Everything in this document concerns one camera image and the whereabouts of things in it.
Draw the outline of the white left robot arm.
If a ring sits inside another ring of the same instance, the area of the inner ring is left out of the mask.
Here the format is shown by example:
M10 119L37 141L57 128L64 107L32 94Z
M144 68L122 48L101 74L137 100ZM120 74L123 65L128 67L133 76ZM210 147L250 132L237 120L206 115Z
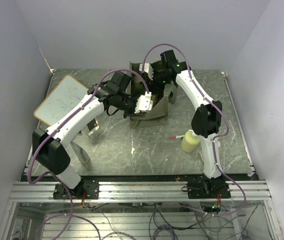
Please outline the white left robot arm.
M57 180L64 184L66 193L73 199L79 198L84 191L80 175L70 164L66 148L77 133L89 122L113 106L123 111L124 117L134 115L137 104L136 97L125 93L131 81L129 69L115 69L107 73L112 78L103 78L93 85L83 99L68 114L46 130L36 129L32 135L32 158L27 173L30 184L37 183L44 174L32 180L32 169L39 162Z

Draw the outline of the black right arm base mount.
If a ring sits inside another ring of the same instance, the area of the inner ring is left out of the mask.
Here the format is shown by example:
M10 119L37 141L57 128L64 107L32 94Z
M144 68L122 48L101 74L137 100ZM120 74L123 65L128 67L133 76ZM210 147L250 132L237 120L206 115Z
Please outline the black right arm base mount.
M231 197L229 185L222 178L201 179L188 182L181 188L189 199L228 199Z

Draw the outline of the green lotion bottle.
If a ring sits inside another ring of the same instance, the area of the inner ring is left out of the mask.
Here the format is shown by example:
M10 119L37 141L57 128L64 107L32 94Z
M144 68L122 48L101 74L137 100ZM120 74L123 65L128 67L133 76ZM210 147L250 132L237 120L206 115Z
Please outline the green lotion bottle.
M133 76L132 80L135 84L143 83L143 78L138 75Z

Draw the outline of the clear square bottle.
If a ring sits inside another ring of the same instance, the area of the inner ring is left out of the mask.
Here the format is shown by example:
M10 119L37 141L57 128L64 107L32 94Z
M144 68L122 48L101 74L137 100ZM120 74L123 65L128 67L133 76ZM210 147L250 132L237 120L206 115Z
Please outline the clear square bottle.
M91 136L100 128L96 118L86 124L85 131L87 136Z

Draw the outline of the grey metallic tube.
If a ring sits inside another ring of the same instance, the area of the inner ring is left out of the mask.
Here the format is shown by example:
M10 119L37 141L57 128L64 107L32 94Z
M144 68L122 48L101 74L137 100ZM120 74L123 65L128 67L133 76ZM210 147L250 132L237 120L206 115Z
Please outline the grey metallic tube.
M90 161L90 157L87 154L87 152L78 144L76 144L75 142L71 141L71 147L75 153L75 155L77 156L77 158L79 159L81 164L87 164Z

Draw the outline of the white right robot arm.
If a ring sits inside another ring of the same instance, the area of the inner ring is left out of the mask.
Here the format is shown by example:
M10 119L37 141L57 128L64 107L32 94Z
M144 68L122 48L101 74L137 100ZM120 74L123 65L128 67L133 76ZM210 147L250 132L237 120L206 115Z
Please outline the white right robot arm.
M181 142L181 148L186 153L193 152L201 147L203 173L208 179L221 177L221 168L218 148L219 142L216 136L221 125L222 103L214 101L196 80L192 70L186 62L179 62L173 50L167 50L160 54L164 70L155 73L153 80L157 84L166 84L172 80L181 87L190 99L195 113L191 121L191 129L188 130Z

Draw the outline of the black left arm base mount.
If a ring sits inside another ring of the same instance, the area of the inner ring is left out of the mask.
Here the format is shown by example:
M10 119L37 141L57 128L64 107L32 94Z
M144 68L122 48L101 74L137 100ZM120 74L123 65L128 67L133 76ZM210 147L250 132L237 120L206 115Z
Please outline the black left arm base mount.
M95 180L81 180L80 183L74 189L69 189L69 192L72 199L97 200L100 192L99 186L99 183ZM67 189L62 183L55 185L53 199L69 199Z

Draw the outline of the yellow-green pump bottle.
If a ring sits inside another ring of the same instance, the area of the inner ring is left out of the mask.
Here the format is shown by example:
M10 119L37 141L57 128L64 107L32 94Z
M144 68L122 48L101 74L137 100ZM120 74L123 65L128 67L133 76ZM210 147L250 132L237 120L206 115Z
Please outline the yellow-green pump bottle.
M200 144L200 138L193 130L188 130L181 141L181 148L186 153L193 152Z

